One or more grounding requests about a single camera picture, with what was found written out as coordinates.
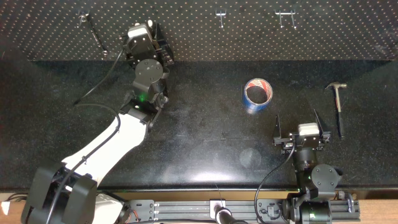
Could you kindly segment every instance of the perforated black panel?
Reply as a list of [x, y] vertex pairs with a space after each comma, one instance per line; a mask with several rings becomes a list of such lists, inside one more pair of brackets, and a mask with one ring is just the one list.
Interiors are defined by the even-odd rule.
[[[148, 19], [162, 24], [176, 60], [394, 59], [397, 1], [3, 0], [0, 31], [30, 60], [114, 60], [120, 36]], [[226, 10], [221, 28], [216, 10]], [[80, 10], [90, 11], [104, 57]], [[295, 11], [282, 16], [276, 11]]]

